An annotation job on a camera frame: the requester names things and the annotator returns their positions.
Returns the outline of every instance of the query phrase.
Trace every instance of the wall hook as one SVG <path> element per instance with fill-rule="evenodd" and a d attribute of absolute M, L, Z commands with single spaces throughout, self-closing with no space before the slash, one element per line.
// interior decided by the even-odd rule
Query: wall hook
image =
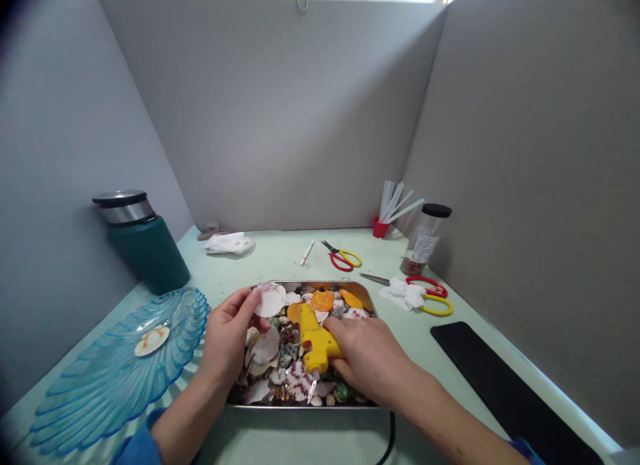
<path fill-rule="evenodd" d="M 305 8 L 300 7 L 300 0 L 295 0 L 296 5 L 298 6 L 298 10 L 302 13 L 305 13 L 309 8 L 309 0 L 305 0 Z"/>

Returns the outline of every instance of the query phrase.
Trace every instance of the black jar lid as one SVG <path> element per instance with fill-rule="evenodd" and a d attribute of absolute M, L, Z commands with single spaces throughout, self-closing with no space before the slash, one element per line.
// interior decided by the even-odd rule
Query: black jar lid
<path fill-rule="evenodd" d="M 424 204 L 422 206 L 422 213 L 431 215 L 432 217 L 438 217 L 439 219 L 446 219 L 451 215 L 451 209 L 446 205 Z"/>

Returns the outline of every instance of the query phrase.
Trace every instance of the gray partition wall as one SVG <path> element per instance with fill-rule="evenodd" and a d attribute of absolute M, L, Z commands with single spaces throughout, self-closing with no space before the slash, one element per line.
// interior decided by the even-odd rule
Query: gray partition wall
<path fill-rule="evenodd" d="M 0 75 L 0 414 L 136 284 L 93 194 L 144 189 L 174 239 L 193 225 L 98 0 L 16 10 Z"/>
<path fill-rule="evenodd" d="M 640 0 L 456 0 L 404 174 L 453 208 L 435 270 L 624 445 L 639 111 Z"/>
<path fill-rule="evenodd" d="M 101 2 L 196 225 L 371 226 L 405 164 L 442 5 Z"/>

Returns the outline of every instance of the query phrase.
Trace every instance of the yellow glue gun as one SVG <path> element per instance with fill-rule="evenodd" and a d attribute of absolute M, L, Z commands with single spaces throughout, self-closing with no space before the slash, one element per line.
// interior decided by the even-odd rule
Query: yellow glue gun
<path fill-rule="evenodd" d="M 305 355 L 307 373 L 323 374 L 329 367 L 329 357 L 344 358 L 340 346 L 315 318 L 315 312 L 307 303 L 300 308 L 300 341 L 308 352 Z"/>

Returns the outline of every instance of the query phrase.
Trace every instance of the scissors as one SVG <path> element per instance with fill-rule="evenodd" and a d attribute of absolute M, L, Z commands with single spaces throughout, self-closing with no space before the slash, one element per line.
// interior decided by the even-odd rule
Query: scissors
<path fill-rule="evenodd" d="M 386 286 L 391 285 L 391 282 L 389 282 L 386 278 L 377 277 L 375 275 L 368 275 L 368 274 L 360 274 L 360 275 L 363 276 L 364 278 L 368 278 L 369 280 L 373 280 L 374 282 L 381 283 L 382 285 L 386 285 Z M 412 284 L 414 281 L 426 282 L 435 287 L 435 289 L 428 288 L 427 294 L 423 295 L 422 298 L 424 298 L 425 300 L 434 300 L 435 302 L 440 302 L 447 306 L 447 310 L 445 310 L 444 312 L 439 312 L 438 310 L 431 310 L 430 308 L 427 308 L 424 305 L 421 305 L 418 307 L 420 310 L 422 310 L 424 313 L 428 313 L 433 316 L 449 316 L 453 313 L 453 305 L 451 305 L 451 302 L 447 300 L 447 297 L 449 296 L 449 292 L 444 286 L 440 285 L 435 280 L 431 280 L 430 278 L 423 277 L 420 275 L 407 277 L 407 284 Z"/>
<path fill-rule="evenodd" d="M 342 270 L 343 272 L 351 272 L 353 270 L 353 267 L 357 268 L 362 266 L 362 260 L 360 260 L 360 257 L 358 257 L 355 253 L 333 248 L 331 245 L 329 245 L 329 243 L 326 240 L 322 240 L 322 243 L 331 251 L 331 253 L 329 254 L 329 256 L 331 257 L 331 263 L 333 263 L 333 266 L 338 270 Z M 352 257 L 355 257 L 358 260 L 358 263 L 356 264 L 355 262 L 352 262 L 351 260 L 349 260 L 347 255 L 351 255 Z M 346 266 L 344 267 L 339 266 L 335 262 L 335 259 L 340 260 L 343 264 L 346 264 Z"/>

